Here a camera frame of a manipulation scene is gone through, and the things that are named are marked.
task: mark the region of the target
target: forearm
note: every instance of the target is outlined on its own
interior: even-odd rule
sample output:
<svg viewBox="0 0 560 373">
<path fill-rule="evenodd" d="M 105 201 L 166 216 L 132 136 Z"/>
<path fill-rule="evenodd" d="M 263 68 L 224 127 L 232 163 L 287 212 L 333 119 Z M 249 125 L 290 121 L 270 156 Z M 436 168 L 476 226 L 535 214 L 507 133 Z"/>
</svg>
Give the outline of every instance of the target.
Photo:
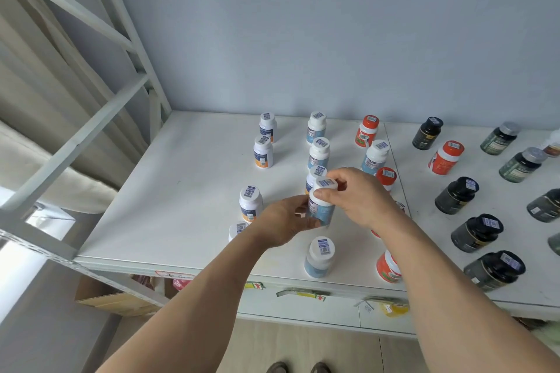
<svg viewBox="0 0 560 373">
<path fill-rule="evenodd" d="M 560 371 L 560 360 L 497 307 L 409 218 L 379 230 L 399 264 L 433 373 Z"/>
<path fill-rule="evenodd" d="M 254 225 L 245 229 L 99 371 L 214 372 L 247 277 L 267 249 L 258 235 Z"/>
</svg>

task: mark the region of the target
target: right hand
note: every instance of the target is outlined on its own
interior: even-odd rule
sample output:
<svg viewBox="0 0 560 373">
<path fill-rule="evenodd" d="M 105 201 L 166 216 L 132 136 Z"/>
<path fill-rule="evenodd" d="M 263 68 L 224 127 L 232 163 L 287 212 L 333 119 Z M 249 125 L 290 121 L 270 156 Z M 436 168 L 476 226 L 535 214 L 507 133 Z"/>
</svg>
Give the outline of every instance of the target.
<svg viewBox="0 0 560 373">
<path fill-rule="evenodd" d="M 360 226 L 377 229 L 401 211 L 379 180 L 357 168 L 338 168 L 326 175 L 338 182 L 338 190 L 317 189 L 314 196 L 342 208 Z"/>
</svg>

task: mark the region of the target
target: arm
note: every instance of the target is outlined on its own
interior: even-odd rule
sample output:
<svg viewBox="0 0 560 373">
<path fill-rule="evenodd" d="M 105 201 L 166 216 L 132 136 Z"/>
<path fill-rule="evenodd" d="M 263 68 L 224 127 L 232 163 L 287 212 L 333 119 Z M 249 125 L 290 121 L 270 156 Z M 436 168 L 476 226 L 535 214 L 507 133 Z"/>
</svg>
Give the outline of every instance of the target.
<svg viewBox="0 0 560 373">
<path fill-rule="evenodd" d="M 396 206 L 373 176 L 330 171 L 339 190 L 315 196 L 374 229 L 399 264 L 422 353 L 432 373 L 560 371 L 560 358 L 496 306 Z"/>
<path fill-rule="evenodd" d="M 245 282 L 264 251 L 319 226 L 307 196 L 268 206 L 200 274 L 154 315 L 99 373 L 214 372 L 226 352 Z"/>
</svg>

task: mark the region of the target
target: shoe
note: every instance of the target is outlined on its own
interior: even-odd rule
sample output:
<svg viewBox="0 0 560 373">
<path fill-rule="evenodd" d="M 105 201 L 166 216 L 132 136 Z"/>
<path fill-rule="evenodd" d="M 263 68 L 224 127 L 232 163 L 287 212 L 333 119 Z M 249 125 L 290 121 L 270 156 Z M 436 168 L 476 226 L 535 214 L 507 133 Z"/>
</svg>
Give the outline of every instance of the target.
<svg viewBox="0 0 560 373">
<path fill-rule="evenodd" d="M 311 373 L 331 373 L 331 371 L 325 363 L 319 362 L 313 366 Z"/>
<path fill-rule="evenodd" d="M 277 361 L 276 363 L 272 364 L 267 373 L 290 373 L 288 371 L 288 366 L 283 361 Z"/>
</svg>

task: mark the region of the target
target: hand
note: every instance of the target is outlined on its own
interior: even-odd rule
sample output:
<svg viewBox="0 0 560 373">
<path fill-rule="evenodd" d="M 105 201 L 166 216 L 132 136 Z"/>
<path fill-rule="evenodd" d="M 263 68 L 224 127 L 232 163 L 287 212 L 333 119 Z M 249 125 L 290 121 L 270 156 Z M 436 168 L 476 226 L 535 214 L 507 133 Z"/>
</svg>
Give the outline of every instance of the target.
<svg viewBox="0 0 560 373">
<path fill-rule="evenodd" d="M 248 230 L 255 230 L 267 248 L 272 248 L 288 243 L 300 231 L 319 227 L 321 222 L 318 219 L 296 214 L 307 211 L 308 199 L 307 195 L 297 195 L 270 204 Z"/>
<path fill-rule="evenodd" d="M 318 189 L 314 196 L 342 208 L 360 226 L 377 230 L 388 215 L 400 209 L 373 175 L 357 168 L 339 168 L 327 173 L 338 182 L 338 190 Z"/>
</svg>

